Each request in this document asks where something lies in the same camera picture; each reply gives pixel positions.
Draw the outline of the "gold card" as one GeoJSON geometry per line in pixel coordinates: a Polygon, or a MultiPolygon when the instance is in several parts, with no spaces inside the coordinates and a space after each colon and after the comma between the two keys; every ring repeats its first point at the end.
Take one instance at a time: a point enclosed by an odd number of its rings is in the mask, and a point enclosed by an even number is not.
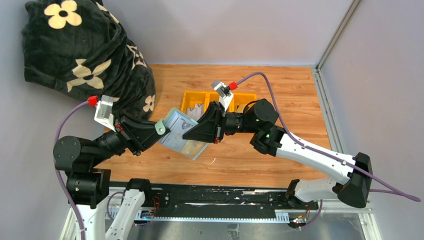
{"type": "Polygon", "coordinates": [[[195,160],[208,146],[207,142],[188,140],[180,152],[189,159],[195,160]]]}

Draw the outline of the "green card holder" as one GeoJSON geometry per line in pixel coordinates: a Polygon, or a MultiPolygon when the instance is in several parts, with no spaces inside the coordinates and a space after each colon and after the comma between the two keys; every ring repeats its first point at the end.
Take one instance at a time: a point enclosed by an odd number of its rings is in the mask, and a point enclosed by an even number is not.
{"type": "Polygon", "coordinates": [[[183,135],[197,124],[194,119],[174,107],[154,127],[160,136],[159,143],[194,161],[210,145],[208,142],[183,139],[183,135]]]}

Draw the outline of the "white VIP card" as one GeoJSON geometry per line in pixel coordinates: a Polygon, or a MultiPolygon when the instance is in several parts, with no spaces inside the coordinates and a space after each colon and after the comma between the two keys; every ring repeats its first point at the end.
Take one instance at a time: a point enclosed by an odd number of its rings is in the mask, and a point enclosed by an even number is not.
{"type": "Polygon", "coordinates": [[[170,132],[163,137],[162,143],[164,145],[171,145],[173,142],[178,142],[182,139],[182,135],[185,132],[197,124],[195,120],[185,114],[174,112],[171,117],[165,121],[164,126],[168,128],[170,132]]]}

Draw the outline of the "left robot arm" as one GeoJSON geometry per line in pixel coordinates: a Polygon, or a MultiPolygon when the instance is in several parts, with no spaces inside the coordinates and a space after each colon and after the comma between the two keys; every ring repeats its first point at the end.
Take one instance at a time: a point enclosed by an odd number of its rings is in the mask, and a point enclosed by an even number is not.
{"type": "Polygon", "coordinates": [[[139,208],[154,199],[151,183],[143,178],[130,179],[122,206],[111,226],[106,228],[111,170],[96,166],[126,150],[140,156],[170,131],[163,120],[133,120],[123,115],[114,121],[112,130],[94,140],[68,135],[55,143],[55,169],[67,176],[64,189],[80,228],[80,240],[128,238],[139,208]]]}

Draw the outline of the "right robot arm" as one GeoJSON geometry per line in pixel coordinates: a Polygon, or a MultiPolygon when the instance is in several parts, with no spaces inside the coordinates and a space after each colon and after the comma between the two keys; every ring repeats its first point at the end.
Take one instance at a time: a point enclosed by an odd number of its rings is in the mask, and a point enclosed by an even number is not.
{"type": "Polygon", "coordinates": [[[252,133],[250,144],[261,154],[294,160],[326,174],[315,180],[292,180],[285,197],[291,204],[313,200],[340,200],[362,209],[367,205],[372,179],[370,157],[335,152],[305,141],[276,125],[279,114],[266,99],[252,101],[243,112],[226,112],[213,101],[184,140],[217,144],[225,135],[252,133]]]}

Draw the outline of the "silver card in bin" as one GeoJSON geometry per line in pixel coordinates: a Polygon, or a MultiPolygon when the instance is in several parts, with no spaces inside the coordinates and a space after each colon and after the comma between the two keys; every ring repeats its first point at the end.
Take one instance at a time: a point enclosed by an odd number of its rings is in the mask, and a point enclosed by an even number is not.
{"type": "Polygon", "coordinates": [[[193,120],[198,121],[204,114],[204,106],[205,105],[203,103],[195,103],[194,107],[188,107],[186,109],[186,115],[193,120]]]}

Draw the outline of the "yellow three-compartment bin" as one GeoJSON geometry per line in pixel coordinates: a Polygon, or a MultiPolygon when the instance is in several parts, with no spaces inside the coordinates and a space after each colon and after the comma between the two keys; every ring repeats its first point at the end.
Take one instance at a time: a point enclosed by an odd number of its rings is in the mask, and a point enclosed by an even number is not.
{"type": "MultiPolygon", "coordinates": [[[[186,112],[188,108],[194,108],[196,104],[201,104],[204,107],[204,111],[209,106],[210,102],[219,101],[219,94],[215,91],[192,91],[186,90],[183,94],[182,104],[180,110],[186,112]]],[[[236,92],[233,99],[227,109],[228,112],[241,113],[245,105],[252,101],[257,100],[255,93],[239,93],[236,92]]]]}

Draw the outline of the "black floral plush blanket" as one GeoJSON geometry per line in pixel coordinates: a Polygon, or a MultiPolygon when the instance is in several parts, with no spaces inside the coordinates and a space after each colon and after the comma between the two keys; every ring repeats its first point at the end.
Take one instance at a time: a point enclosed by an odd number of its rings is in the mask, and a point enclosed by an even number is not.
{"type": "Polygon", "coordinates": [[[110,96],[113,114],[148,120],[151,67],[100,0],[30,0],[22,30],[24,79],[78,101],[110,96]]]}

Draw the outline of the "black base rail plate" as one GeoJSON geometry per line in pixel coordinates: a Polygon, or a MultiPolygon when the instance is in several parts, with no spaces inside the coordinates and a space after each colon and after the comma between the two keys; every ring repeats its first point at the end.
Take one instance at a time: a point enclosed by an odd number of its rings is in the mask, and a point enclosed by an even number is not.
{"type": "Polygon", "coordinates": [[[153,183],[143,207],[158,205],[157,217],[192,219],[274,219],[276,211],[317,210],[286,198],[285,188],[153,183]]]}

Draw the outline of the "aluminium frame rail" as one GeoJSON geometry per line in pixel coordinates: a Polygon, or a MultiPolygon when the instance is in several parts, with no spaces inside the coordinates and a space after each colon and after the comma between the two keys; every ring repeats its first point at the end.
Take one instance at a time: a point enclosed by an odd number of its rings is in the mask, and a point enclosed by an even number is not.
{"type": "Polygon", "coordinates": [[[325,48],[321,58],[314,68],[314,80],[317,89],[318,98],[320,100],[321,111],[323,112],[324,123],[326,126],[330,146],[338,151],[343,150],[343,141],[340,137],[339,128],[335,118],[333,106],[330,100],[328,88],[325,83],[323,69],[326,66],[331,54],[337,46],[340,38],[343,36],[350,21],[354,17],[358,7],[361,5],[361,0],[352,0],[347,11],[343,15],[336,31],[331,37],[327,47],[325,48]]]}

